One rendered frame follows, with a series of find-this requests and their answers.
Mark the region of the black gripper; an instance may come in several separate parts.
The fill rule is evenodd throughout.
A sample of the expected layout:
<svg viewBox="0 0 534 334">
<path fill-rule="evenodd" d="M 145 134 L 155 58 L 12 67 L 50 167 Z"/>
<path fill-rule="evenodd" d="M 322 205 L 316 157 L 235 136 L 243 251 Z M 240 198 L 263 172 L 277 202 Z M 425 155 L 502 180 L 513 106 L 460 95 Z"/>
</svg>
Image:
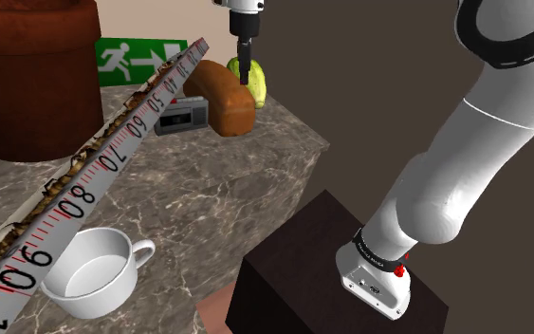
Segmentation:
<svg viewBox="0 0 534 334">
<path fill-rule="evenodd" d="M 251 67 L 251 39 L 257 37 L 260 31 L 259 13 L 240 13 L 230 11 L 230 34 L 237 36 L 237 59 L 239 62 L 240 84 L 249 83 Z"/>
</svg>

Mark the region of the green pear-shaped fruit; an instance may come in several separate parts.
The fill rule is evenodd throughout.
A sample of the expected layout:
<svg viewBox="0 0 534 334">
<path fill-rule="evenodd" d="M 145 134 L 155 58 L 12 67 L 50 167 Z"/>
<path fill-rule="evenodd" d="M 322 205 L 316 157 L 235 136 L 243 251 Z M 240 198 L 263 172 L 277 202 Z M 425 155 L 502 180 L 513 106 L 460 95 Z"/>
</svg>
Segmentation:
<svg viewBox="0 0 534 334">
<path fill-rule="evenodd" d="M 241 77 L 239 61 L 236 57 L 233 57 L 228 61 L 227 69 L 229 69 L 237 78 Z M 263 108 L 267 96 L 266 77 L 263 69 L 254 59 L 250 61 L 249 83 L 247 84 L 247 89 L 255 100 L 255 108 Z"/>
</svg>

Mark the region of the brown bread loaf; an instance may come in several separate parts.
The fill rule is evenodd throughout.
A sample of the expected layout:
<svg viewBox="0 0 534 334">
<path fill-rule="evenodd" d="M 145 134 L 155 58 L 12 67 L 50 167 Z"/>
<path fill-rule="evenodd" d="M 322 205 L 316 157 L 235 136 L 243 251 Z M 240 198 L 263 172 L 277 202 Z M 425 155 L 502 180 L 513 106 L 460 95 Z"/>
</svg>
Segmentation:
<svg viewBox="0 0 534 334">
<path fill-rule="evenodd" d="M 202 60 L 183 84 L 183 93 L 208 101 L 208 124 L 221 137 L 237 137 L 252 131 L 255 100 L 223 65 Z"/>
</svg>

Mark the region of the grey cassette radio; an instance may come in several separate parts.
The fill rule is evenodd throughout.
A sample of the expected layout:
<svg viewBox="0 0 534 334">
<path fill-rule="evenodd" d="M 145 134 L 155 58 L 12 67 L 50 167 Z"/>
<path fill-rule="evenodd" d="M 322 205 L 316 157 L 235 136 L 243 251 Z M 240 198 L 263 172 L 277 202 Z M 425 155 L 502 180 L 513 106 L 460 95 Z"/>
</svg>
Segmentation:
<svg viewBox="0 0 534 334">
<path fill-rule="evenodd" d="M 201 97 L 173 99 L 155 124 L 157 136 L 190 131 L 208 126 L 209 102 Z"/>
</svg>

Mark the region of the green exit sign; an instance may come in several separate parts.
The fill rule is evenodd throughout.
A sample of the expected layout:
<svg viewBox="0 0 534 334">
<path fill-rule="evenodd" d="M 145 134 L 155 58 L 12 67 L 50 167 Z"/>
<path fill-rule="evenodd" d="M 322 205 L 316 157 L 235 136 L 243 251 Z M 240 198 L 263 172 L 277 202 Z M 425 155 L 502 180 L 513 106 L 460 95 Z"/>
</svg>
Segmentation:
<svg viewBox="0 0 534 334">
<path fill-rule="evenodd" d="M 100 38 L 95 44 L 100 87 L 143 84 L 186 40 Z"/>
</svg>

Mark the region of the grey measuring ruler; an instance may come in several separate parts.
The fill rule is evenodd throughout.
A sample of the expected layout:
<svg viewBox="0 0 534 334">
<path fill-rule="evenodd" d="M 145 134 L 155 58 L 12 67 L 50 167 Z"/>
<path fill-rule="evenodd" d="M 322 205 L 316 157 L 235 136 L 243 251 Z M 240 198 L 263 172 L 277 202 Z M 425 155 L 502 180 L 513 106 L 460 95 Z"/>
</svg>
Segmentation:
<svg viewBox="0 0 534 334">
<path fill-rule="evenodd" d="M 208 49 L 198 39 L 171 57 L 0 227 L 0 334 L 28 303 Z"/>
</svg>

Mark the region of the large brown round pot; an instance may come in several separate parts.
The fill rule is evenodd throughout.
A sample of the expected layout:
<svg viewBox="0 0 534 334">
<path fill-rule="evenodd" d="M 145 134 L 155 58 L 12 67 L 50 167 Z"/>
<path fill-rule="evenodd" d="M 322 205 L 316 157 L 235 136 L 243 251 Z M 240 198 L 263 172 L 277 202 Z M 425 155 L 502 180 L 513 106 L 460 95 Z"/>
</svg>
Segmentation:
<svg viewBox="0 0 534 334">
<path fill-rule="evenodd" d="M 0 0 L 0 159 L 74 154 L 103 125 L 95 0 Z"/>
</svg>

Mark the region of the dark robot stand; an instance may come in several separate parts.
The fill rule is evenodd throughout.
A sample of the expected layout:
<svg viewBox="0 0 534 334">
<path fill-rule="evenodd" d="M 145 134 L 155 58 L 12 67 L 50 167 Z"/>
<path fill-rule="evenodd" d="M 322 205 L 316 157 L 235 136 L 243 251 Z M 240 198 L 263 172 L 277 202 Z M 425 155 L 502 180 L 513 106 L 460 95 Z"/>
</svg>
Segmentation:
<svg viewBox="0 0 534 334">
<path fill-rule="evenodd" d="M 347 291 L 335 255 L 359 221 L 322 191 L 247 253 L 226 324 L 232 334 L 444 334 L 448 306 L 420 279 L 392 321 Z"/>
</svg>

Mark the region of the white cup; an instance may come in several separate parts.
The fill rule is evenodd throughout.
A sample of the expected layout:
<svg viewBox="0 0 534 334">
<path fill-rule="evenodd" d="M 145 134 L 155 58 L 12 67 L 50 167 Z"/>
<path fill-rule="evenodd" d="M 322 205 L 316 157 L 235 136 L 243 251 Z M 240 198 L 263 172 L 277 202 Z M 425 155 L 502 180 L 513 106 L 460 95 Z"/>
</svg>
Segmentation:
<svg viewBox="0 0 534 334">
<path fill-rule="evenodd" d="M 138 281 L 138 269 L 155 250 L 153 241 L 134 243 L 117 229 L 83 230 L 52 267 L 41 291 L 75 318 L 100 318 L 129 298 Z"/>
</svg>

